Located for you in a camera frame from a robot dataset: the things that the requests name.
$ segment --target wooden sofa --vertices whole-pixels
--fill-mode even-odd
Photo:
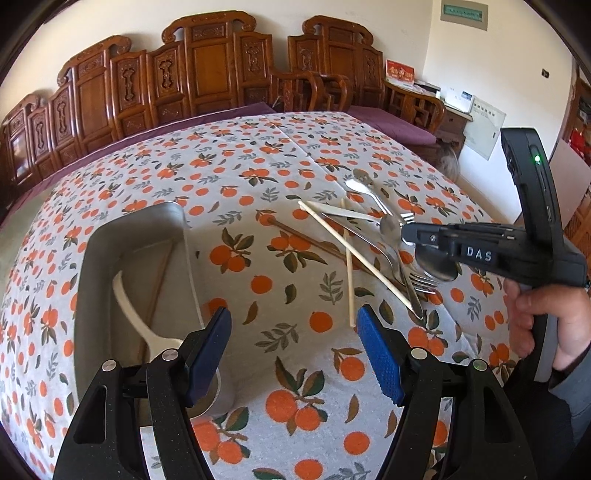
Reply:
[[[302,31],[303,35],[288,37],[291,71],[320,73],[340,109],[347,111],[348,105],[338,98],[344,90],[334,85],[346,77],[353,106],[381,109],[431,134],[438,129],[445,115],[443,102],[387,82],[382,52],[372,46],[374,37],[363,25],[317,15],[304,21]]]
[[[242,11],[191,15],[155,51],[114,35],[73,56],[53,95],[26,96],[0,124],[0,210],[85,155],[176,120],[257,102],[331,109],[320,76],[278,72],[271,35],[255,27]]]

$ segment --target wall sign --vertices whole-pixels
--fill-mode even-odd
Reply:
[[[441,0],[441,21],[488,30],[488,5],[465,0]]]
[[[484,159],[490,160],[496,142],[501,136],[501,127],[505,123],[506,113],[474,97],[470,115],[473,121],[468,122],[464,129],[465,145]]]

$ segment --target orange print tablecloth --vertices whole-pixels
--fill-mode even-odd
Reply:
[[[489,218],[448,179],[394,140],[343,113],[289,113],[179,130],[107,155],[64,178],[24,239],[2,304],[2,424],[40,478],[50,478],[77,397],[73,351],[78,273],[99,226],[168,200],[185,208],[199,238],[197,295],[227,305],[226,355],[237,390],[225,417],[195,432],[216,479],[372,480],[401,410],[381,395],[348,327],[341,261],[268,223],[324,241],[298,199],[375,211],[346,193],[362,168],[418,221]],[[376,257],[358,247],[372,261]],[[407,261],[413,250],[404,247]],[[410,344],[449,362],[488,360],[499,379],[514,367],[501,280],[463,268],[413,321],[375,278],[357,271],[356,307],[369,303]],[[433,459],[447,438],[441,404]],[[154,437],[142,429],[150,475],[163,478]]]

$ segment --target white wall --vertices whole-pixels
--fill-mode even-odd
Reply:
[[[286,38],[301,34],[301,24],[314,15],[329,15],[367,27],[374,46],[387,58],[423,70],[431,0],[80,0],[42,26],[17,58],[0,86],[0,119],[26,94],[56,89],[62,65],[73,55],[114,34],[132,38],[133,49],[154,50],[160,34],[185,15],[219,10],[245,10],[258,23],[257,31],[274,36],[277,67],[287,65]]]
[[[488,31],[440,21],[433,1],[423,78],[482,98],[507,114],[506,127],[534,127],[547,155],[554,150],[569,97],[572,56],[552,28],[523,0],[489,4]],[[550,78],[542,77],[542,69]],[[458,182],[496,220],[521,212],[501,142],[489,161],[465,147]]]

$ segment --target blue gripper pad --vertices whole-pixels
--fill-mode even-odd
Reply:
[[[361,338],[369,363],[378,379],[382,393],[395,404],[402,402],[404,391],[400,381],[400,368],[394,361],[380,330],[378,318],[370,306],[363,306],[357,312],[357,334]]]

